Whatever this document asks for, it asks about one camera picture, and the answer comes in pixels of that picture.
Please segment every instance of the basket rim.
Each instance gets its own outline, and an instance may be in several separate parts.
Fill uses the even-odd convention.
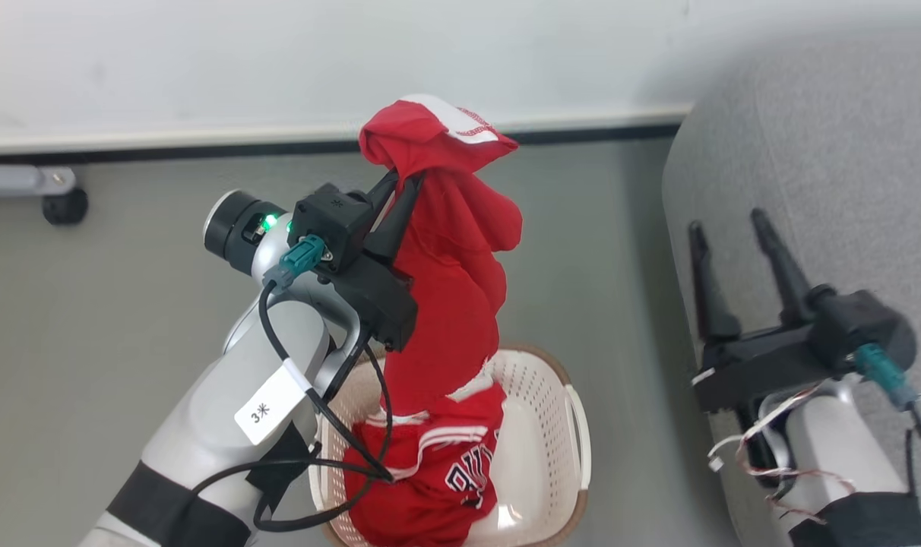
[[[559,381],[562,382],[562,385],[572,384],[571,379],[568,377],[568,372],[565,370],[565,367],[562,366],[561,362],[555,359],[555,356],[552,356],[548,351],[540,349],[540,347],[531,346],[529,343],[503,343],[498,347],[498,351],[502,350],[523,351],[523,353],[533,354],[533,356],[545,361],[545,364],[555,371],[555,376],[559,377]],[[384,349],[377,350],[375,354],[377,360],[387,355]],[[357,365],[361,362],[366,362],[366,358],[364,357],[366,356],[360,356]],[[524,543],[518,547],[554,547],[555,545],[561,544],[568,538],[569,534],[575,530],[575,527],[578,526],[587,505],[589,505],[589,491],[588,489],[579,489],[578,495],[576,495],[575,498],[575,507],[572,509],[571,516],[568,517],[568,522],[565,523],[554,536],[546,537],[545,539],[533,543]],[[349,544],[345,543],[345,541],[339,537],[339,533],[333,529],[333,522],[335,522],[335,520],[330,520],[330,522],[324,523],[324,525],[321,526],[322,535],[335,547],[349,547]]]

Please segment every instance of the basket bottom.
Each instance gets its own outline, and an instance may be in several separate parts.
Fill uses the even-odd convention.
[[[498,542],[503,536],[533,536],[545,512],[548,465],[541,426],[524,401],[509,397],[502,408],[505,420],[491,462],[498,504],[471,526],[468,544]]]

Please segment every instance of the teal connector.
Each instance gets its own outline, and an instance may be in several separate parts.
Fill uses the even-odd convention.
[[[856,370],[876,382],[899,412],[906,412],[919,399],[906,374],[877,343],[867,343],[856,350]]]
[[[291,287],[295,278],[318,266],[325,254],[325,242],[319,236],[306,236],[298,245],[281,255],[277,266],[265,271],[263,283],[275,283],[275,292],[279,293]]]

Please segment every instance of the gray floor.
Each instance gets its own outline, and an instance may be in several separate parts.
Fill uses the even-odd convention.
[[[668,141],[524,148],[482,172],[518,202],[502,257],[502,336],[560,357],[593,432],[588,511],[571,545],[731,546],[660,202]],[[326,181],[381,175],[358,156],[117,163],[81,170],[85,223],[0,201],[0,547],[72,545],[255,297],[204,251],[226,190],[288,205]],[[280,510],[312,509],[299,481]],[[267,536],[327,545],[318,530]]]

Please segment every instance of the basket handle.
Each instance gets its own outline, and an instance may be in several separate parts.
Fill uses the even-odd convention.
[[[565,385],[565,392],[568,394],[568,401],[572,405],[572,418],[575,419],[575,432],[579,437],[579,489],[589,489],[589,481],[592,478],[592,441],[589,437],[589,420],[585,418],[585,408],[582,408],[582,399],[572,387],[572,384]]]

